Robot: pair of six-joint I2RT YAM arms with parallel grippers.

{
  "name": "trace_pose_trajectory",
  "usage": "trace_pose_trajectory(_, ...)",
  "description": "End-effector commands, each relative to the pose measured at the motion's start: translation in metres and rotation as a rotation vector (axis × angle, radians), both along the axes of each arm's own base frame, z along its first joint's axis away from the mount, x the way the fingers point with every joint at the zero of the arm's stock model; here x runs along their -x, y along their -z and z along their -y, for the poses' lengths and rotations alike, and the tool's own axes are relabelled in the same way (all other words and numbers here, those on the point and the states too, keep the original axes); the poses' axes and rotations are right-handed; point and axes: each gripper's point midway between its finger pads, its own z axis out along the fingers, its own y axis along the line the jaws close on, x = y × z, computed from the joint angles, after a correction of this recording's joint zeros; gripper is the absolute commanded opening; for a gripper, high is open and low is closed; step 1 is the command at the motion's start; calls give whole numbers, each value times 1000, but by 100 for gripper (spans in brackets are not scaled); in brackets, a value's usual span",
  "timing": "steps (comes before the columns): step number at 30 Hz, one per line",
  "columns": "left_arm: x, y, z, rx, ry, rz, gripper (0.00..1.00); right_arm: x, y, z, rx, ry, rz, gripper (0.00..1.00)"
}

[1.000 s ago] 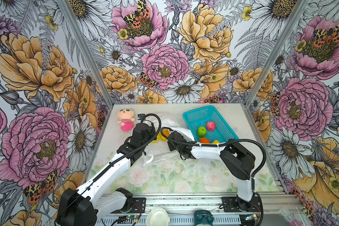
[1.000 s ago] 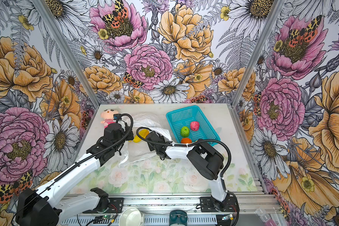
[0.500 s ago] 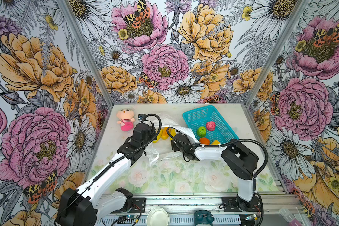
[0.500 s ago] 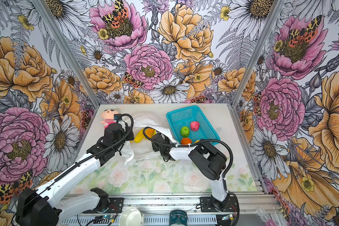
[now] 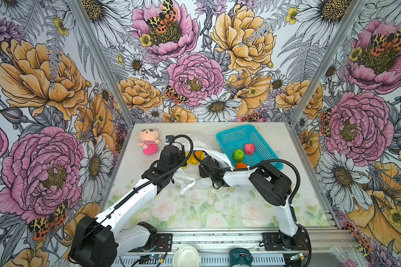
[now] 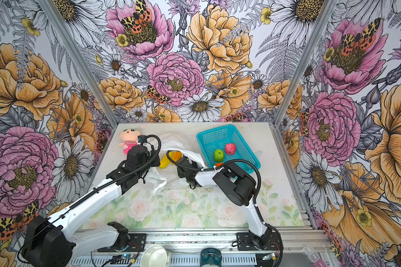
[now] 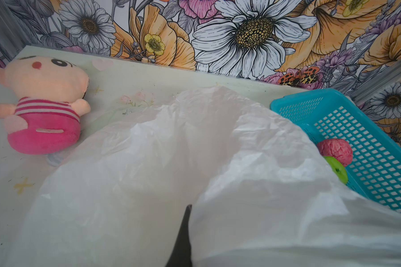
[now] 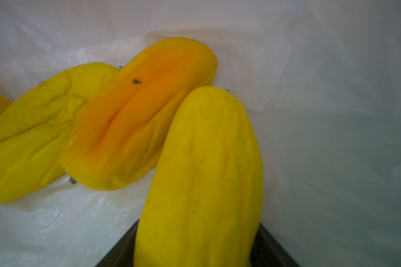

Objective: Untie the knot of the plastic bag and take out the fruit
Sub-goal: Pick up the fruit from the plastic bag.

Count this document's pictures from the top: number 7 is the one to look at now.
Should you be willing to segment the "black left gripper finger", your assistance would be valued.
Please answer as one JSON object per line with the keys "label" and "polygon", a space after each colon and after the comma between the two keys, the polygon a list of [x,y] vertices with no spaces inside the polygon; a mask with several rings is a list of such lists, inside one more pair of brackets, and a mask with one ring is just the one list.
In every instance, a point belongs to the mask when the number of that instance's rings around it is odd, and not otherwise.
{"label": "black left gripper finger", "polygon": [[189,218],[192,205],[188,205],[184,212],[182,222],[178,231],[173,251],[168,259],[166,267],[192,267],[191,244],[189,241]]}

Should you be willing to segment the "teal plastic mesh basket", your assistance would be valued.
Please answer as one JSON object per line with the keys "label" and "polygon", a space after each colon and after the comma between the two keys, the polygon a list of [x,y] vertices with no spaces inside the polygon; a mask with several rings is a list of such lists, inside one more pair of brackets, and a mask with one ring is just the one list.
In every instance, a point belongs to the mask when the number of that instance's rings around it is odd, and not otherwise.
{"label": "teal plastic mesh basket", "polygon": [[312,90],[274,100],[270,109],[302,128],[315,144],[343,139],[353,150],[347,186],[401,213],[401,148],[342,93]]}

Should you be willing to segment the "white translucent plastic bag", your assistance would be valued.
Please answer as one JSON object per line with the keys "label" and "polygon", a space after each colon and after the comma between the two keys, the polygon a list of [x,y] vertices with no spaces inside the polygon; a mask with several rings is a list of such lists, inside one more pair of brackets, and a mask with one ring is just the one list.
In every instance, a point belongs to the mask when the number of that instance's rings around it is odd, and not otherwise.
{"label": "white translucent plastic bag", "polygon": [[82,142],[5,265],[162,267],[188,205],[196,267],[401,267],[401,214],[343,185],[298,126],[224,87]]}

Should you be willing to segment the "pink red round fruit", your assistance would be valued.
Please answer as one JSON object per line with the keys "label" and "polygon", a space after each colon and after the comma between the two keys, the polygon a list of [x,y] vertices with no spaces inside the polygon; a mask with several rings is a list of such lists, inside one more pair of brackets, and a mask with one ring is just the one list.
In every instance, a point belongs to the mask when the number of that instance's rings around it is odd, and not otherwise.
{"label": "pink red round fruit", "polygon": [[316,146],[322,156],[329,156],[337,159],[343,167],[349,166],[353,161],[352,147],[343,139],[323,140]]}

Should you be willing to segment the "green fruit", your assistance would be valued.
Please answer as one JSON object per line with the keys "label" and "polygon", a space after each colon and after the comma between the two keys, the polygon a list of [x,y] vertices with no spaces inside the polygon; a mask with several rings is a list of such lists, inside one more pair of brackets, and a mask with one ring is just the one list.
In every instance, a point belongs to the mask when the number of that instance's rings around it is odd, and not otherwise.
{"label": "green fruit", "polygon": [[346,169],[344,166],[336,159],[331,156],[324,156],[324,159],[327,161],[327,163],[330,165],[332,168],[333,172],[336,174],[336,176],[339,178],[339,180],[346,185],[349,181]]}

